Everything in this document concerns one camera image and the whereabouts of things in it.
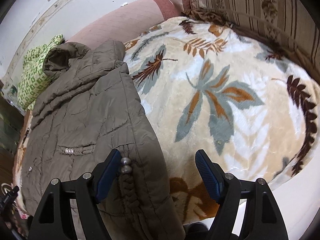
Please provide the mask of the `striped brown sofa backrest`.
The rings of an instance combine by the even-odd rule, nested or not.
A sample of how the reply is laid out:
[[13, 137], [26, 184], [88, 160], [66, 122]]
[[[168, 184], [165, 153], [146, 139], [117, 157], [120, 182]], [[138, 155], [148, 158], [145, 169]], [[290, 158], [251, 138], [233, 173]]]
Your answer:
[[302, 66], [319, 81], [319, 23], [301, 0], [183, 0], [193, 20], [227, 25]]

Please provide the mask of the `green checkered folded quilt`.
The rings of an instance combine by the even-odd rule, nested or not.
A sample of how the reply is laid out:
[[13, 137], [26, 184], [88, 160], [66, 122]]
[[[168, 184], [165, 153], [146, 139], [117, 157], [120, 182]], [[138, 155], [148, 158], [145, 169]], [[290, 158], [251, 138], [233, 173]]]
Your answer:
[[55, 35], [48, 44], [31, 48], [23, 57], [23, 70], [18, 84], [17, 104], [24, 111], [33, 109], [36, 98], [48, 87], [50, 78], [42, 68], [48, 52], [64, 42], [63, 35]]

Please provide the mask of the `pink bolster cushion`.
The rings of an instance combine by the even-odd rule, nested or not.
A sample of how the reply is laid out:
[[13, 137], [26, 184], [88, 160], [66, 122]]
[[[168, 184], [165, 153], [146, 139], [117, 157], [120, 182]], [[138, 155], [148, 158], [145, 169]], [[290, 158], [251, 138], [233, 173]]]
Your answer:
[[91, 49], [109, 39], [125, 43], [177, 16], [180, 13], [170, 0], [137, 0], [90, 23], [67, 41]]

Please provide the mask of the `leaf pattern plush blanket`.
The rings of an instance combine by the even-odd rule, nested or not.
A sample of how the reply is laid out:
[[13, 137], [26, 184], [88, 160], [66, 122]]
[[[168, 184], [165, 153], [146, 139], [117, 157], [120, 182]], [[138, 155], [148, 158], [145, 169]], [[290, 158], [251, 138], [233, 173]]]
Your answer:
[[123, 45], [183, 224], [217, 212], [195, 167], [197, 150], [240, 179], [278, 187], [319, 149], [319, 85], [263, 43], [177, 17]]

